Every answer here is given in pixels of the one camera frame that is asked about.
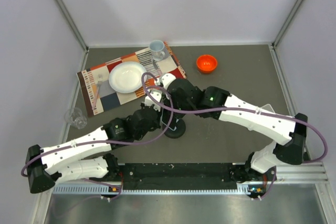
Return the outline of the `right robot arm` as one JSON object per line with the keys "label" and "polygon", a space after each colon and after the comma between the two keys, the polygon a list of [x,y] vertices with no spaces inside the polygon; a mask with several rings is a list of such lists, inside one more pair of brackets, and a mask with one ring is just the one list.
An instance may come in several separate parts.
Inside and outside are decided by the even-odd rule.
{"label": "right robot arm", "polygon": [[200,90],[188,80],[171,74],[164,75],[162,82],[175,109],[195,111],[201,118],[238,124],[272,139],[271,144],[249,155],[245,166],[248,178],[256,180],[277,165],[303,163],[307,128],[296,120],[306,122],[306,115],[298,113],[292,117],[271,113],[266,116],[267,110],[249,104],[221,88]]}

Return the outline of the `light blue smartphone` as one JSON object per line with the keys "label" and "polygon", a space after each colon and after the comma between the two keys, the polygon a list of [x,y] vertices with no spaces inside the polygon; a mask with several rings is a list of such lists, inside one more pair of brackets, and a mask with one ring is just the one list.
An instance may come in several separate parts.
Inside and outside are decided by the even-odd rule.
{"label": "light blue smartphone", "polygon": [[162,116],[161,116],[161,123],[162,123],[162,129],[165,129],[166,127],[169,128],[171,131],[175,131],[177,129],[177,118],[176,116],[166,109],[163,110]]}

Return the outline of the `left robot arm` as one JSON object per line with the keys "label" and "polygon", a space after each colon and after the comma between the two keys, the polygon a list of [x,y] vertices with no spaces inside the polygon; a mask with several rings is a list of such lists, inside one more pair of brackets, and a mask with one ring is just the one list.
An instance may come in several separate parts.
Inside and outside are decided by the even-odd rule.
{"label": "left robot arm", "polygon": [[148,132],[160,128],[161,108],[142,104],[126,118],[115,118],[96,130],[52,147],[38,144],[28,148],[22,175],[32,194],[45,192],[56,184],[82,178],[114,180],[119,174],[118,148],[138,145]]}

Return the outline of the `white plastic phone stand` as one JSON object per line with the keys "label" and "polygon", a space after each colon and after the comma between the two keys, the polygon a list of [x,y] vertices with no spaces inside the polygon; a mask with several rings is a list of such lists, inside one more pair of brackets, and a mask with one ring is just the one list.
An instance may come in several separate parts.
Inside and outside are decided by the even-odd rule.
{"label": "white plastic phone stand", "polygon": [[260,115],[275,114],[275,111],[273,110],[273,108],[270,104],[265,104],[260,108],[259,114]]}

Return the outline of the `black round-base phone stand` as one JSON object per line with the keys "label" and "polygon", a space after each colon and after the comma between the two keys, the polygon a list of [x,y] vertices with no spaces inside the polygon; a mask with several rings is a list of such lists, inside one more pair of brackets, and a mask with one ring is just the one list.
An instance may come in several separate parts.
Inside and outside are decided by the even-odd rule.
{"label": "black round-base phone stand", "polygon": [[165,136],[176,139],[185,133],[186,124],[182,119],[173,119],[169,126],[163,124],[163,129],[166,130],[164,133]]}

